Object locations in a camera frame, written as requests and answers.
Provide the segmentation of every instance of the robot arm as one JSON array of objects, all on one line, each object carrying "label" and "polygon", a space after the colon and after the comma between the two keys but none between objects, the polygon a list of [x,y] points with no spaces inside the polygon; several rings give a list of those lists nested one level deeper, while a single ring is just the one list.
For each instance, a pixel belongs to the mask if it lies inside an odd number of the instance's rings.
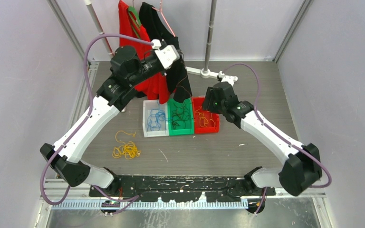
[{"label": "robot arm", "polygon": [[[111,76],[101,85],[93,99],[93,111],[89,119],[63,147],[51,163],[53,168],[71,187],[81,183],[97,185],[108,193],[117,191],[116,175],[106,168],[99,168],[81,160],[88,145],[101,129],[120,113],[137,91],[134,86],[161,72],[165,73],[180,58],[173,45],[153,40],[153,50],[140,60],[132,46],[120,47],[111,59]],[[40,152],[46,160],[75,131],[88,115],[88,110],[72,128],[53,145],[45,143]]]},{"label": "robot arm", "polygon": [[228,122],[250,133],[262,142],[283,164],[282,168],[266,169],[257,167],[244,178],[253,185],[262,187],[283,187],[293,196],[298,196],[322,176],[319,167],[310,158],[295,147],[302,148],[320,161],[318,148],[292,139],[265,119],[262,114],[255,113],[254,107],[248,101],[239,102],[233,91],[234,81],[221,78],[221,82],[208,87],[203,110],[222,114]]}]

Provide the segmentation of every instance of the black mounting plate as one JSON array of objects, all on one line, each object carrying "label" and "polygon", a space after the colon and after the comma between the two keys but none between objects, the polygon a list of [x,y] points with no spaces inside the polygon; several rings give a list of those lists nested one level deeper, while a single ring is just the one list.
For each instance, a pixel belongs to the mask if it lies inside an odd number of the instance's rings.
[{"label": "black mounting plate", "polygon": [[[140,176],[119,175],[123,198],[139,195],[142,202],[198,201],[204,192],[207,202],[235,202],[241,196],[261,196],[261,188],[248,189],[243,177],[213,176]],[[274,188],[268,188],[266,195],[275,195]],[[90,188],[90,197],[102,197],[96,189]]]}]

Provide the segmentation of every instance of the white clamp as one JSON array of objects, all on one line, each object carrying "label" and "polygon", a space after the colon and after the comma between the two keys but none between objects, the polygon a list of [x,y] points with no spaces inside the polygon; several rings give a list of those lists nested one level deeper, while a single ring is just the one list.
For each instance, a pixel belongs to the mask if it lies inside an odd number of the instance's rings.
[{"label": "white clamp", "polygon": [[160,40],[158,40],[158,39],[152,40],[152,43],[153,43],[152,48],[155,50],[158,50],[162,46],[162,44],[160,43]]},{"label": "white clamp", "polygon": [[221,82],[228,82],[231,86],[234,85],[235,82],[237,82],[238,78],[237,76],[228,76],[219,71],[218,78],[221,78]]},{"label": "white clamp", "polygon": [[164,69],[169,69],[173,62],[177,61],[180,58],[180,54],[178,54],[177,49],[175,49],[174,45],[167,45],[162,50],[154,50],[154,53],[157,55],[157,58],[162,63]]}]

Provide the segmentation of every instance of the black shirt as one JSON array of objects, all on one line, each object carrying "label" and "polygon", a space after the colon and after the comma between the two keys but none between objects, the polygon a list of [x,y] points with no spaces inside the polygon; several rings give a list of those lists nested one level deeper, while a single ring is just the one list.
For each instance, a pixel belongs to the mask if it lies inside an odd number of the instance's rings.
[{"label": "black shirt", "polygon": [[[142,3],[139,11],[139,19],[146,29],[150,39],[164,39],[168,45],[174,45],[179,50],[178,37],[174,37],[160,21],[157,11],[152,9],[152,5],[146,2]],[[174,100],[182,103],[185,99],[192,96],[190,81],[188,80],[187,69],[185,68],[184,59],[175,61],[171,68],[166,70],[167,89],[170,93],[175,90]]]}]

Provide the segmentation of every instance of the plastic container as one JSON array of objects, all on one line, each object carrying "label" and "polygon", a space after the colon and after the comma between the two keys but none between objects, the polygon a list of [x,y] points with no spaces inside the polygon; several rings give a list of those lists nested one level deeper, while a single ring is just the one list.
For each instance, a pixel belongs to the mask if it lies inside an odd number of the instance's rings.
[{"label": "plastic container", "polygon": [[219,132],[219,115],[210,113],[202,109],[204,96],[192,98],[192,108],[194,113],[195,134],[207,134]]},{"label": "plastic container", "polygon": [[167,103],[160,104],[159,100],[144,101],[142,127],[145,137],[168,136]]},{"label": "plastic container", "polygon": [[169,99],[167,105],[169,116],[169,134],[194,134],[194,117],[192,114],[191,99],[188,98],[183,103],[178,103],[174,101],[174,99]]}]

